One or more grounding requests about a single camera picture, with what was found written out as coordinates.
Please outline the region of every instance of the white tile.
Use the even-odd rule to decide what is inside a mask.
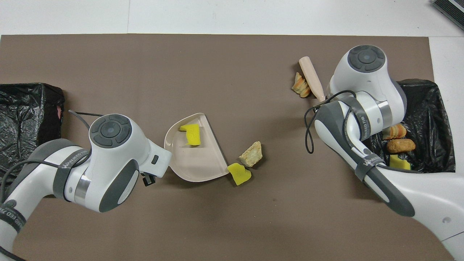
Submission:
[[[430,37],[433,75],[453,134],[456,172],[464,167],[464,37]]]
[[[0,34],[127,33],[129,0],[0,0]]]
[[[464,36],[429,0],[131,0],[128,32]]]

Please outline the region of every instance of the beige dustpan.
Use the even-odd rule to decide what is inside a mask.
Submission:
[[[186,145],[186,133],[179,131],[179,127],[186,124],[200,126],[201,145]],[[229,173],[226,160],[204,113],[195,113],[174,124],[164,137],[164,149],[173,154],[169,164],[171,169],[187,181],[202,182]]]

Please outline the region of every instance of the round gray button pad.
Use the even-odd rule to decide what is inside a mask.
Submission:
[[[375,46],[356,46],[348,53],[348,64],[358,72],[375,72],[385,64],[385,54]]]
[[[132,126],[127,117],[110,114],[96,120],[89,133],[95,145],[109,149],[124,144],[132,133]]]

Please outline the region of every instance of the yellow foam piece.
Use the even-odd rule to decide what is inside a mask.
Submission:
[[[186,124],[179,128],[180,131],[186,131],[187,144],[192,146],[198,146],[201,144],[200,140],[200,126],[198,124]]]
[[[405,159],[398,158],[398,155],[390,155],[390,167],[411,170],[411,164]]]
[[[251,171],[238,163],[233,163],[227,167],[227,170],[232,174],[235,184],[240,185],[251,178]]]

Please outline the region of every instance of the brown table surface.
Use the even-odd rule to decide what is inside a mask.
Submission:
[[[1,83],[60,87],[67,109],[127,115],[161,146],[171,125],[203,112],[228,164],[257,140],[264,153],[238,187],[230,175],[190,183],[168,169],[103,214],[45,198],[14,252],[30,261],[451,259],[423,225],[381,203],[314,129],[316,152],[305,150],[303,114],[316,100],[290,90],[298,60],[310,56],[327,86],[359,44],[382,48],[395,80],[433,80],[427,38],[2,36]],[[90,146],[69,113],[63,136]]]

